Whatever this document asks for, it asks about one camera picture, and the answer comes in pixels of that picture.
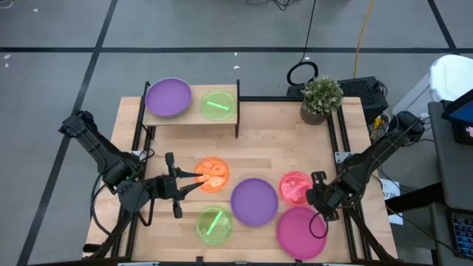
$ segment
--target pink plate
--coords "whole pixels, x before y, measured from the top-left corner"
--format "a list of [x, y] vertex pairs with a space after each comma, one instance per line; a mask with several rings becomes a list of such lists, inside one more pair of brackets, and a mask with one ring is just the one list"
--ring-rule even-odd
[[[309, 222], [316, 212], [306, 207], [295, 207], [283, 213], [277, 225], [279, 244], [294, 259], [308, 260], [318, 256], [325, 247], [327, 237], [314, 238], [309, 231]], [[321, 216], [312, 221], [312, 232], [322, 236], [325, 223]]]

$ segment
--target plant pot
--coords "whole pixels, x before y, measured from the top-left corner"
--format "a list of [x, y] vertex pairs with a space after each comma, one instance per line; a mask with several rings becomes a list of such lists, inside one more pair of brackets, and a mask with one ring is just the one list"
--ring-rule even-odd
[[301, 106], [301, 118], [305, 123], [309, 125], [320, 125], [322, 122], [327, 119], [329, 114], [319, 114], [315, 112], [309, 111], [305, 104], [303, 103]]

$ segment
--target yellow cable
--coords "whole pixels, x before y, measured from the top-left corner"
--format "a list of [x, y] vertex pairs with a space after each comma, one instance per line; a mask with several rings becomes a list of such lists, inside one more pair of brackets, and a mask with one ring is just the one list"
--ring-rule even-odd
[[361, 28], [360, 37], [358, 37], [358, 45], [356, 46], [356, 56], [355, 56], [355, 71], [353, 71], [353, 78], [356, 78], [356, 73], [358, 71], [358, 54], [360, 52], [361, 42], [363, 41], [364, 28], [367, 25], [368, 19], [370, 19], [372, 6], [375, 3], [375, 0], [370, 1], [370, 7], [368, 7], [367, 15], [364, 17], [363, 27]]

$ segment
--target potted plant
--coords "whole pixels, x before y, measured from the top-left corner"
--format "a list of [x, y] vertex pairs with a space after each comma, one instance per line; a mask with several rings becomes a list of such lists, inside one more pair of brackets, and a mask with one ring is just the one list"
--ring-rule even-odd
[[340, 84], [327, 76], [319, 76], [305, 84], [301, 118], [310, 125], [319, 125], [341, 105]]

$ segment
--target green leaves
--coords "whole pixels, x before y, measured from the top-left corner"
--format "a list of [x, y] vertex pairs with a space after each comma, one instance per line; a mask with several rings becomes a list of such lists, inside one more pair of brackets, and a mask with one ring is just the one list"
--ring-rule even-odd
[[311, 112], [329, 114], [337, 110], [343, 99], [340, 84], [327, 76], [319, 76], [305, 84], [304, 105]]

